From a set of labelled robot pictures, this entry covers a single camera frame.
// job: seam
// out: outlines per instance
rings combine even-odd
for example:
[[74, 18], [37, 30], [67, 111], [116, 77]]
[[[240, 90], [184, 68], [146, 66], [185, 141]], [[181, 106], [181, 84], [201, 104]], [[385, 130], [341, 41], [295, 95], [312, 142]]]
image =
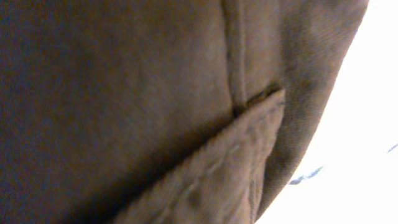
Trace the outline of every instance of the seam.
[[221, 0], [227, 45], [228, 86], [235, 116], [246, 108], [244, 0]]
[[255, 125], [258, 125], [258, 123], [264, 123], [266, 121], [266, 117], [274, 113], [276, 111], [276, 108], [279, 108], [284, 105], [284, 102], [279, 102], [275, 106], [269, 109], [264, 115], [260, 116], [259, 119], [255, 120], [255, 122], [252, 122], [252, 125], [249, 125], [244, 134], [241, 136], [241, 139], [239, 142], [232, 144], [232, 146], [226, 151], [223, 157], [219, 158], [217, 161], [213, 162], [210, 166], [208, 166], [202, 174], [198, 175], [194, 180], [192, 180], [189, 184], [188, 187], [186, 187], [182, 193], [181, 196], [178, 197], [176, 200], [170, 202], [162, 211], [161, 213], [156, 216], [153, 219], [153, 222], [151, 223], [156, 223], [156, 224], [161, 224], [164, 222], [164, 220], [174, 211], [174, 209], [177, 207], [178, 203], [182, 200], [187, 198], [199, 185], [200, 182], [207, 178], [209, 175], [213, 174], [216, 172], [218, 169], [220, 169], [226, 158], [230, 155], [232, 155], [234, 152], [238, 151], [242, 145], [242, 139], [244, 139], [247, 134], [250, 132], [251, 128]]

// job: brown garment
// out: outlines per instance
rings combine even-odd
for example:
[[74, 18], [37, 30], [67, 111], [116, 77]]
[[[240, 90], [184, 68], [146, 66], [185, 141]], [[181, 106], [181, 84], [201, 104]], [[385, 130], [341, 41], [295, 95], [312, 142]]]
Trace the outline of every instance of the brown garment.
[[253, 223], [367, 0], [1, 3], [1, 223]]

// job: cargo pocket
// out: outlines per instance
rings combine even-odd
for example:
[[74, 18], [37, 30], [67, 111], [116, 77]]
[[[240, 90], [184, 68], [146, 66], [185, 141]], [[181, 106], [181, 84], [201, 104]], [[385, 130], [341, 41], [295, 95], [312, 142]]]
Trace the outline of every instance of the cargo pocket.
[[257, 101], [113, 223], [253, 223], [283, 111], [284, 90]]

